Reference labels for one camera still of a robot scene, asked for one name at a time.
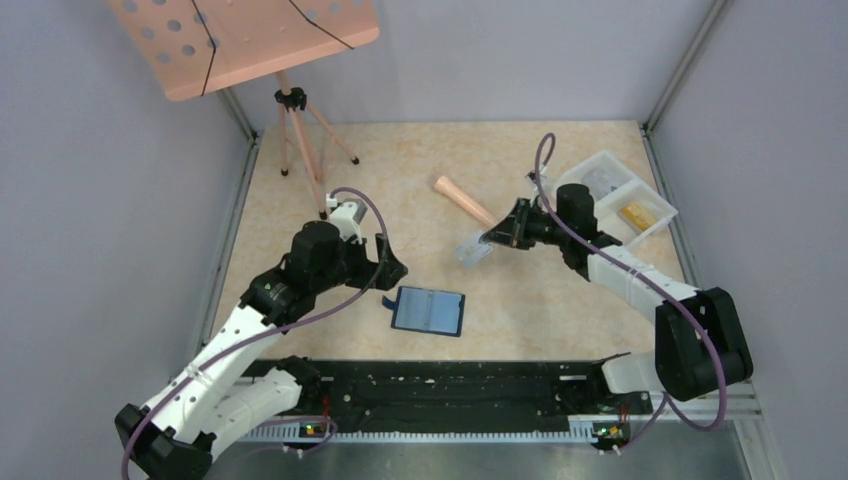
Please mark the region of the white VIP card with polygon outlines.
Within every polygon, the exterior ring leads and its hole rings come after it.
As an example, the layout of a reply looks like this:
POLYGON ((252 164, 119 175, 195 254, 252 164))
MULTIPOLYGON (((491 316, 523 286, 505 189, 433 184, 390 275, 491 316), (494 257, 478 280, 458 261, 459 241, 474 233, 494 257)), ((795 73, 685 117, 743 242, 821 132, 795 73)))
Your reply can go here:
POLYGON ((484 231, 477 231, 454 249, 457 261, 464 268, 479 264, 493 251, 493 246, 484 239, 484 231))

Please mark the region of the white plastic divided tray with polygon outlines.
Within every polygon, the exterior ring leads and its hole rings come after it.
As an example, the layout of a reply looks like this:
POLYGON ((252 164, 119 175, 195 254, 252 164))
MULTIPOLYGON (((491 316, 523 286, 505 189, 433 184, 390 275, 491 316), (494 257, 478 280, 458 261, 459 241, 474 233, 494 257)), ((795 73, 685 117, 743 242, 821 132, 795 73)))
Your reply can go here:
POLYGON ((635 172, 622 163, 612 152, 601 150, 576 166, 565 171, 555 182, 548 185, 554 189, 568 183, 580 183, 583 176, 596 167, 616 171, 622 180, 622 186, 601 200, 594 198, 594 215, 600 230, 620 240, 630 251, 634 251, 647 238, 668 226, 678 214, 678 210, 663 198, 653 187, 642 180, 635 172), (648 231, 632 229, 618 216, 618 211, 632 201, 643 203, 657 217, 657 223, 648 231))

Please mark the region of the silver card in tray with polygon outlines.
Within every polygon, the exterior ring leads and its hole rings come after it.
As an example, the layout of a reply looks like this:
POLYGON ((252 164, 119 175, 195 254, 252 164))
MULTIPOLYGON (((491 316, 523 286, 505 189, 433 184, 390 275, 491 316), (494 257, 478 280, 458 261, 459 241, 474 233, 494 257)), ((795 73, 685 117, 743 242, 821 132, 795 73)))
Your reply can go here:
POLYGON ((596 167, 583 176, 582 182, 596 200, 601 200, 619 189, 626 180, 622 180, 616 171, 596 167))

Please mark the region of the pink music stand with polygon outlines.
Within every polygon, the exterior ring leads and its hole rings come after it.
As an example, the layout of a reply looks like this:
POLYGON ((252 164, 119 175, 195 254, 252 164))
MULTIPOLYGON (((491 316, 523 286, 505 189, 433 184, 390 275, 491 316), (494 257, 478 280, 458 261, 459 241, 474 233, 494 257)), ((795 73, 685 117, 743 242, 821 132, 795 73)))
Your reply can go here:
POLYGON ((273 74, 280 118, 293 125, 318 214, 328 215, 323 172, 304 130, 315 114, 288 69, 366 45, 380 30, 371 1, 112 1, 112 11, 178 102, 273 74))

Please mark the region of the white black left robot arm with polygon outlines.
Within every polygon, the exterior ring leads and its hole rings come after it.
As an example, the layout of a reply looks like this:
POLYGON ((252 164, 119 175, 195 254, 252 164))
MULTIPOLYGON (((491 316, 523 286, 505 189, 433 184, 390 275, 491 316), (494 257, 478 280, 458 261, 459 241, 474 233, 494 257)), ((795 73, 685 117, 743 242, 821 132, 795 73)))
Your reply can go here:
POLYGON ((225 450, 273 415, 314 410, 321 388, 300 357, 241 393, 229 390, 289 331, 344 310, 369 290, 389 291, 407 275, 387 229, 374 239, 377 257, 371 260, 356 221, 304 224, 290 251, 249 283, 197 356, 152 398, 118 412, 121 477, 135 465, 151 479, 202 479, 225 450))

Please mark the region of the pink tapered stick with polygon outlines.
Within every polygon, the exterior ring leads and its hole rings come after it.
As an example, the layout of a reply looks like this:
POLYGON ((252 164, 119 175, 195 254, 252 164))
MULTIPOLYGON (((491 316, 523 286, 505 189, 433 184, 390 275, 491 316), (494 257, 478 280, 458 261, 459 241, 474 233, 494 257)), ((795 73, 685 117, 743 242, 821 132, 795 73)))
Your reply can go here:
POLYGON ((495 216, 481 203, 456 185, 448 176, 436 174, 430 179, 432 189, 445 196, 466 213, 480 222, 486 229, 497 223, 495 216))

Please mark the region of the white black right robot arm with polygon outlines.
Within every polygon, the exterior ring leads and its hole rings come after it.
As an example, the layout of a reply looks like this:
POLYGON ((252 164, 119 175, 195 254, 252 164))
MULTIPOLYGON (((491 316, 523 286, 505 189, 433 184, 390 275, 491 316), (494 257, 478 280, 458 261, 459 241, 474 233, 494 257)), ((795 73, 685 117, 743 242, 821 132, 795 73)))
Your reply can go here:
POLYGON ((555 246, 571 270, 617 294, 653 325, 653 351, 616 356, 592 369, 586 397, 600 412, 614 411, 627 393, 664 391, 688 401, 753 374, 732 296, 719 287, 701 290, 675 281, 635 257, 599 229, 585 185, 558 187, 553 213, 541 199, 518 199, 481 240, 519 250, 555 246))

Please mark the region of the blue card holder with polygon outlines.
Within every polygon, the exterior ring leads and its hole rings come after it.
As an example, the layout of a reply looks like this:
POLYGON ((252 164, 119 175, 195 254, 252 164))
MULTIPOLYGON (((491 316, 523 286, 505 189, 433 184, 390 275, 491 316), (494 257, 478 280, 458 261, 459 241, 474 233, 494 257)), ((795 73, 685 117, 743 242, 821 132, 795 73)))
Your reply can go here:
POLYGON ((396 297, 383 296, 381 304, 392 312, 397 330, 460 337, 466 296, 457 292, 400 286, 396 297))

